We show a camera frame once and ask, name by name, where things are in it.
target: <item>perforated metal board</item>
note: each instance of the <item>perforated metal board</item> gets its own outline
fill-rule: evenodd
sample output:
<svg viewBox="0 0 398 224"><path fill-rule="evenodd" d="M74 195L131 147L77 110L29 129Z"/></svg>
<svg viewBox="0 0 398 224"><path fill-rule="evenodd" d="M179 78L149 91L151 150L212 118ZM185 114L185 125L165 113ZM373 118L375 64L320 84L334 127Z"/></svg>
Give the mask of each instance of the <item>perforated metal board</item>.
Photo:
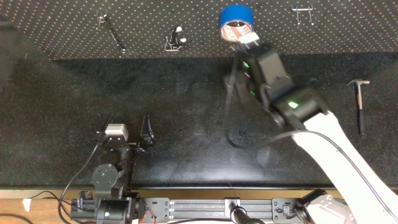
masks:
<svg viewBox="0 0 398 224"><path fill-rule="evenodd" d="M244 4L254 12L255 30L280 54L398 51L396 0L0 0L0 13L50 59L231 56L219 35L220 12ZM297 24L292 7L313 6ZM109 21L128 53L110 33L96 29L96 12ZM188 39L180 52L165 52L165 38L181 25Z"/></svg>

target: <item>green led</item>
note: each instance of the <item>green led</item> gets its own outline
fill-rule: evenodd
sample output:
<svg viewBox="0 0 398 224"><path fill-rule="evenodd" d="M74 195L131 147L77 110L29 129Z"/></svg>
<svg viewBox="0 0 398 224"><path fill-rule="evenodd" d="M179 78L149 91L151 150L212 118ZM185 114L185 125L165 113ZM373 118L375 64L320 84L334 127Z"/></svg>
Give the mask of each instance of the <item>green led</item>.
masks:
<svg viewBox="0 0 398 224"><path fill-rule="evenodd" d="M246 62L243 62L243 67L244 67L245 69L249 69L249 65L248 65Z"/></svg>
<svg viewBox="0 0 398 224"><path fill-rule="evenodd" d="M296 104L295 102L293 102L293 101L290 101L290 102L288 102L287 103L291 108L293 108L293 109L296 109L299 105L298 104Z"/></svg>

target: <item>wooden surface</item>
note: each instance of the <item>wooden surface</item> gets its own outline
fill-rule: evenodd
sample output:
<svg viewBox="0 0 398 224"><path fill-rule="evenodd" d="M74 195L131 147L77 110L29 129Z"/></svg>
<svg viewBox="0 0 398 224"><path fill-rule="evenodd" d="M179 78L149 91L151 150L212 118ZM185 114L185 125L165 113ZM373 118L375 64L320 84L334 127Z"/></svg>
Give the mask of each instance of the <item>wooden surface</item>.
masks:
<svg viewBox="0 0 398 224"><path fill-rule="evenodd" d="M30 203L30 211L27 212L22 203L23 198L29 198L40 193L43 190L0 190L0 213L11 213L21 215L29 219L32 223L62 223L58 216L57 205L55 199L32 199ZM71 190L66 194L66 198L76 198L81 190ZM62 190L51 190L56 196L60 196ZM168 197L171 199L222 199L225 197L235 197L243 199L272 199L274 197L303 197L308 194L309 190L140 190L142 197ZM329 190L329 194L334 197L341 195L337 190ZM44 193L38 198L51 197L50 194ZM65 204L67 212L70 206ZM3 223L26 223L16 218L0 217L0 224Z"/></svg>

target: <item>blue tape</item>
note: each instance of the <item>blue tape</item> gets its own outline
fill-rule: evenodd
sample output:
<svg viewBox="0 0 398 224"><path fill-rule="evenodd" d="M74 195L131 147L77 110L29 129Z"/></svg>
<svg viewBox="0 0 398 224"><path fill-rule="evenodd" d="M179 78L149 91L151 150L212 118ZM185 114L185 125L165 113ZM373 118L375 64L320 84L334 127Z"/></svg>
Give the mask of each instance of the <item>blue tape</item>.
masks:
<svg viewBox="0 0 398 224"><path fill-rule="evenodd" d="M228 40L228 41L233 41L237 42L238 37L233 37L233 35L227 35L226 30L231 31L231 27L229 27L227 24L230 22L243 22L248 29L250 29L250 32L254 32L254 16L253 12L250 10L249 7L247 6L242 6L242 5L232 5L226 7L222 12L220 16L220 35Z"/></svg>

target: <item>tape roll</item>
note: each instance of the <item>tape roll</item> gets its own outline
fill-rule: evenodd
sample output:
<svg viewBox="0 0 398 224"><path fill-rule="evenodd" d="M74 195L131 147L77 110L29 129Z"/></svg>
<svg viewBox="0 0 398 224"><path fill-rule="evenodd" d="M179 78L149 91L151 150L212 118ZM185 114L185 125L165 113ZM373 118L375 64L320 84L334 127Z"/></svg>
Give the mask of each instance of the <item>tape roll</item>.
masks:
<svg viewBox="0 0 398 224"><path fill-rule="evenodd" d="M250 8L242 5L226 7L220 16L220 36L227 41L237 42L239 38L254 31L254 17Z"/></svg>

